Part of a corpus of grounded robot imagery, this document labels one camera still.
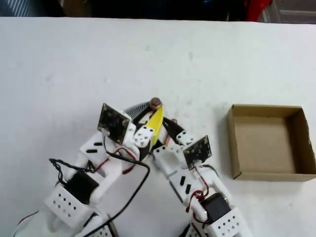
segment yellow object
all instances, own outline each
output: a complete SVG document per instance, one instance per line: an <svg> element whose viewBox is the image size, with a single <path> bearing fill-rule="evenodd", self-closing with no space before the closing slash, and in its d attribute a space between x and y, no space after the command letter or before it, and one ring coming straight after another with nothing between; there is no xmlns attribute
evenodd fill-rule
<svg viewBox="0 0 316 237"><path fill-rule="evenodd" d="M155 130L153 134L152 146L156 144L158 140L158 136L159 136L161 126L162 126L162 121L163 121L163 114L164 114L164 111L163 111L163 106L162 106L160 109L158 109L154 113L154 115L146 123L146 126L151 127L152 129Z"/></svg>

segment white surface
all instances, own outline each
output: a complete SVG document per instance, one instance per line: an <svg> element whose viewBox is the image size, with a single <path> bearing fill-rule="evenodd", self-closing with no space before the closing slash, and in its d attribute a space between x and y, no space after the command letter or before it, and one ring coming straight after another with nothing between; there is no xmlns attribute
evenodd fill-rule
<svg viewBox="0 0 316 237"><path fill-rule="evenodd" d="M125 109L153 96L190 133L208 134L210 163L255 237L315 235L316 180L232 180L224 117L232 103L301 105L315 147L316 26L0 18L0 32L1 236L51 192L57 171L48 158L75 160L102 103ZM138 167L110 188L110 213L144 173ZM187 221L153 168L115 224L123 237L172 237Z"/></svg>

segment brown box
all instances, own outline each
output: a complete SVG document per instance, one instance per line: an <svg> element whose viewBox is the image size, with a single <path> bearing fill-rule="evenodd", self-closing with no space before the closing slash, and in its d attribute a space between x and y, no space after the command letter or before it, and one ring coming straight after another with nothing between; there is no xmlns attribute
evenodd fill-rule
<svg viewBox="0 0 316 237"><path fill-rule="evenodd" d="M234 179L316 178L315 155L301 107L232 105L227 120Z"/></svg>

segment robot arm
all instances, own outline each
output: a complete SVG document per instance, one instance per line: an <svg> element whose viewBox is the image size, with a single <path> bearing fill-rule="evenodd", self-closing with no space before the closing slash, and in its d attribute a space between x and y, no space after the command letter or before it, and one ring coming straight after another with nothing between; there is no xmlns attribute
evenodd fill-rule
<svg viewBox="0 0 316 237"><path fill-rule="evenodd" d="M118 236L112 221L129 205L146 180L150 168L141 161L152 152L155 163L192 216L183 236L195 233L202 237L251 237L216 171L201 165L211 156L208 137L197 139L163 114L157 98L124 112L103 104L99 132L79 149L72 166L76 169L65 173L65 181L61 182L61 177L44 206L23 221L14 236ZM168 146L158 139L162 126L173 140ZM58 160L54 162L60 168ZM109 217L96 206L110 186L135 164L146 167L148 172L122 210Z"/></svg>
<svg viewBox="0 0 316 237"><path fill-rule="evenodd" d="M153 155L192 216L183 236L251 237L246 221L217 172L210 165L201 165L211 156L207 136L196 139L168 119L164 119L164 126L174 143L156 148Z"/></svg>

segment red wire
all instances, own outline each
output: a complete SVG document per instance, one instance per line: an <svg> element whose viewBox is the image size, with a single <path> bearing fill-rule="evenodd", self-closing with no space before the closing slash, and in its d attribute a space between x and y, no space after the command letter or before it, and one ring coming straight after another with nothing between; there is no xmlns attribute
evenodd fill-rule
<svg viewBox="0 0 316 237"><path fill-rule="evenodd" d="M125 147L119 147L117 148L113 153L118 152L119 150L124 150L126 151L134 160L136 160L136 155L131 152L129 149L125 148ZM135 164L133 164L130 168L123 170L122 174L128 174L129 172L132 171L132 169L134 168Z"/></svg>
<svg viewBox="0 0 316 237"><path fill-rule="evenodd" d="M207 182L205 181L205 179L203 178L203 176L199 173L198 169L196 167L194 167L194 169L197 171L198 175L200 176L202 182L204 183L204 185L206 186L206 194L204 195L204 198L207 197L207 195L209 194L209 187Z"/></svg>
<svg viewBox="0 0 316 237"><path fill-rule="evenodd" d="M110 160L110 156L108 156L104 161L102 161L95 169L94 169L94 172L98 171L101 166L104 165L104 163L108 162Z"/></svg>
<svg viewBox="0 0 316 237"><path fill-rule="evenodd" d="M118 147L114 153L119 152L120 150L125 150L134 160L136 160L136 155L130 151L129 149L125 148L125 147ZM98 171L106 162L108 162L110 160L110 156L108 156L104 161L102 161L95 169L94 172ZM130 168L123 170L123 174L127 174L129 172L132 171L132 169L134 168L135 164L133 164Z"/></svg>
<svg viewBox="0 0 316 237"><path fill-rule="evenodd" d="M19 223L17 224L17 226L18 226L22 221L24 221L25 219L27 219L27 218L29 218L29 217L35 215L36 213L38 213L38 211L34 212L34 213L31 214L31 215L28 215L28 216L26 216L26 217L23 217L22 220L19 221Z"/></svg>
<svg viewBox="0 0 316 237"><path fill-rule="evenodd" d="M194 196L196 196L196 198L197 198L198 200L202 200L202 199L204 198L203 191L202 191L202 190L195 190L195 191L191 194L190 201L189 201L189 205L188 205L187 208L186 208L186 212L189 212L190 207L191 207L191 201L192 201L192 199L193 199Z"/></svg>
<svg viewBox="0 0 316 237"><path fill-rule="evenodd" d="M171 121L173 121L173 122L175 122L175 123L178 122L175 118L173 118ZM169 134L167 133L166 140L164 141L164 145L165 145L165 146L168 146L169 140L170 140L170 136L169 136Z"/></svg>

